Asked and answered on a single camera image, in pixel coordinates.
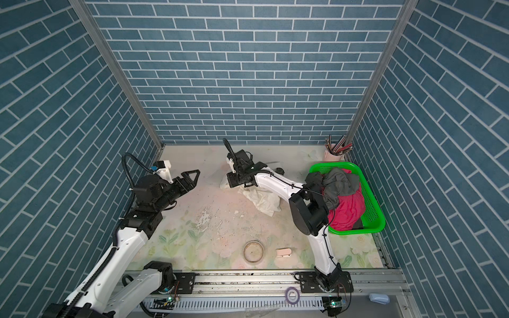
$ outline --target blue brick wall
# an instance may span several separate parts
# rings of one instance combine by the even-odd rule
[[[110,244],[119,153],[155,148],[67,0],[2,1],[0,21],[0,317],[32,318]]]
[[[354,140],[428,317],[508,317],[509,3],[420,0]]]
[[[403,0],[88,0],[166,144],[344,134]]]

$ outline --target mounting plate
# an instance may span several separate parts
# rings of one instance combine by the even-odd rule
[[[310,293],[323,293],[323,292],[330,292],[330,293],[337,293],[337,287],[334,288],[331,291],[324,291],[317,281],[317,275],[315,272],[297,272],[298,277],[302,280],[300,282],[300,291],[303,294]],[[338,284],[341,283],[345,287],[345,291],[343,290],[343,287],[339,290],[340,293],[350,293],[353,291],[353,285],[352,285],[352,279],[350,278],[349,272],[342,272],[340,275],[340,279],[338,281]]]
[[[195,273],[173,273],[175,276],[175,285],[179,282],[177,286],[177,295],[190,295],[192,294],[192,290],[194,288],[194,279],[196,278]],[[152,295],[161,295],[157,291],[153,292]]]

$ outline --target gray cloth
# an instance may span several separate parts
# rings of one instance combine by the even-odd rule
[[[324,195],[332,199],[333,202],[325,200],[329,210],[335,209],[340,200],[338,196],[347,196],[354,194],[359,189],[359,176],[347,174],[343,169],[334,167],[323,177]]]

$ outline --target floor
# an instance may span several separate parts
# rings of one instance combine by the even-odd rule
[[[320,162],[323,146],[236,146],[253,153],[255,162],[282,167],[285,176],[304,180],[309,167]],[[178,270],[214,269],[300,269],[312,268],[314,257],[307,237],[293,224],[290,207],[280,202],[281,211],[272,217],[258,211],[238,188],[221,189],[229,171],[224,146],[168,146],[161,156],[172,163],[172,177],[199,169],[198,185],[177,200],[177,207],[163,212],[155,234],[136,255],[128,270],[141,270],[149,261],[171,262]],[[332,234],[332,250],[343,268],[382,267],[371,234]],[[255,266],[243,258],[248,241],[258,240],[264,257]],[[280,248],[291,248],[290,257],[275,257]]]

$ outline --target metal frame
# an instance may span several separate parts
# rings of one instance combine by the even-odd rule
[[[370,105],[370,102],[375,94],[376,89],[378,88],[378,84],[382,79],[382,75],[389,65],[390,58],[392,54],[396,50],[396,46],[398,45],[401,35],[405,30],[408,20],[410,20],[410,16],[417,5],[418,0],[406,0],[401,8],[401,11],[398,15],[396,23],[394,24],[394,29],[390,33],[389,39],[385,45],[385,48],[380,56],[380,60],[378,61],[376,68],[373,72],[373,77],[371,78],[370,84],[366,88],[366,92],[364,96],[362,96],[362,100],[360,101],[359,107],[355,113],[354,118],[352,119],[352,124],[347,132],[347,141],[346,143],[350,143],[359,128],[360,122],[366,113],[367,108]]]
[[[301,294],[301,301],[290,306],[284,301],[288,287],[299,282],[293,274],[296,270],[209,270],[196,273],[193,293],[178,295],[180,300],[172,310],[151,309],[153,312],[204,313],[231,311],[317,310],[323,309],[321,297],[336,296],[336,293],[317,291]],[[367,296],[380,293],[395,296],[403,318],[420,318],[419,311],[400,269],[349,269],[354,291],[352,296]],[[139,271],[127,271],[135,276]],[[152,308],[154,299],[164,295],[149,295],[144,303]]]
[[[381,256],[385,260],[385,264],[384,264],[385,267],[390,268],[390,269],[395,268],[394,261],[392,260],[392,257],[390,256],[387,246],[385,246],[382,235],[380,233],[372,233],[372,235],[373,235],[373,240],[375,241],[375,245],[377,246],[377,248],[380,249]]]
[[[196,273],[193,297],[279,297],[284,295],[288,287],[299,288],[295,280],[295,272],[314,270],[210,270],[192,271]],[[380,293],[394,296],[410,295],[410,289],[401,269],[348,269],[354,292],[352,295],[369,295]],[[140,271],[126,271],[126,274],[137,276]],[[336,292],[325,293],[317,291],[306,296],[335,296]],[[160,295],[149,295],[147,298],[160,298]]]
[[[161,148],[158,148],[155,155],[154,155],[154,160],[152,160],[152,162],[150,164],[152,164],[153,162],[156,162],[156,161],[159,161],[161,159],[161,156],[162,156],[162,152],[164,151],[164,147],[165,145],[163,144]]]
[[[92,38],[92,41],[94,41],[94,44],[101,53],[101,56],[104,58],[104,61],[108,65],[111,73],[113,74],[115,79],[117,79],[117,82],[122,88],[122,91],[126,94],[126,97],[131,103],[132,108],[138,114],[139,119],[142,121],[143,126],[145,127],[150,137],[154,141],[157,149],[161,150],[163,147],[163,142],[161,138],[159,137],[154,126],[150,122],[150,119],[145,110],[143,109],[143,106],[140,103],[138,96],[134,92],[131,83],[129,83],[129,80],[125,76],[124,71],[122,71],[122,68],[120,67],[119,62],[117,61],[117,58],[113,54],[113,51],[108,45],[108,42],[104,38],[104,35],[101,32],[96,20],[92,16],[89,7],[86,5],[84,0],[69,0],[69,3],[71,4],[81,23],[85,27],[85,30],[87,30],[88,34]]]

